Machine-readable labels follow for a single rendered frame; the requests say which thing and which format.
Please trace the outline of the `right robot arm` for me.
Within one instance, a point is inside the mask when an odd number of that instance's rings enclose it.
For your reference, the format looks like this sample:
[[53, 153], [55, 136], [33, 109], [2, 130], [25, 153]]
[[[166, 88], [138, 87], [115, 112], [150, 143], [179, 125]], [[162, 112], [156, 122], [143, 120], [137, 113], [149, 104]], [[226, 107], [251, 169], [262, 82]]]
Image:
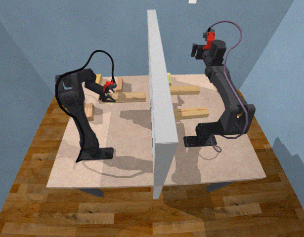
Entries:
[[[205, 58], [206, 65], [205, 75], [208, 77], [210, 83], [217, 88], [224, 106], [225, 111], [216, 122], [199, 123], [196, 126], [197, 136], [184, 136], [185, 147], [203, 147], [212, 146], [210, 141], [211, 133], [223, 135], [237, 135], [246, 134], [249, 131], [252, 119], [254, 117], [256, 108], [253, 104], [247, 102], [240, 96], [236, 87], [234, 86], [230, 71], [225, 67], [227, 78], [223, 72], [224, 64], [222, 64], [224, 54], [226, 51], [226, 43], [222, 40], [213, 40], [208, 56]], [[230, 83], [229, 83], [230, 81]], [[248, 112], [248, 126], [244, 131], [246, 125], [245, 111], [241, 107], [244, 105]], [[238, 114], [242, 115], [237, 118]]]

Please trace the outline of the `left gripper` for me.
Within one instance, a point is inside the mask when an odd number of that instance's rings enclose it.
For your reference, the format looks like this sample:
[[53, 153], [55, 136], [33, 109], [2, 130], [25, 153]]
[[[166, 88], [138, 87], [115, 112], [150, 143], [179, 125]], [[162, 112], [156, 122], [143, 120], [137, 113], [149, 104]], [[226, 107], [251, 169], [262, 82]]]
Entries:
[[[108, 86], [112, 86], [112, 85], [113, 85], [113, 81], [107, 81], [104, 86], [101, 86], [96, 83], [96, 86], [95, 86], [93, 92], [100, 95], [99, 100], [102, 100], [102, 102], [116, 102], [109, 94], [107, 96], [105, 96], [105, 94], [111, 93], [111, 92], [109, 92]], [[107, 100], [108, 98], [111, 100]]]

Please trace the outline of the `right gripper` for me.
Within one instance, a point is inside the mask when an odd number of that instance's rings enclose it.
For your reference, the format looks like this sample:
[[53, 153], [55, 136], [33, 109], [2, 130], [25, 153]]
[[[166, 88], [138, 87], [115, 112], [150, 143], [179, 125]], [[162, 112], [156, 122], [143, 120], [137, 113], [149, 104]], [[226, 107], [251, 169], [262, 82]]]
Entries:
[[[205, 58], [209, 54], [209, 50], [211, 48], [213, 40], [215, 40], [215, 33], [208, 32], [206, 45], [197, 45], [197, 44], [193, 43], [191, 57], [195, 57], [196, 60], [203, 59], [203, 61], [204, 61]], [[197, 50], [197, 54], [196, 54], [196, 50]], [[195, 54], [196, 54], [196, 56], [195, 56]]]

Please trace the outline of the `grey panel wall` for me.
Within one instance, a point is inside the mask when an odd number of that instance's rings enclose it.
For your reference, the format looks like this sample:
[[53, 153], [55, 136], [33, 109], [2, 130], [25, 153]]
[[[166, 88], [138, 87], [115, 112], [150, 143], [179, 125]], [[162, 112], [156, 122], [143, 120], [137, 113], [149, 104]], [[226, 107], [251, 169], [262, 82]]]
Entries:
[[153, 182], [164, 185], [178, 135], [156, 10], [147, 10]]

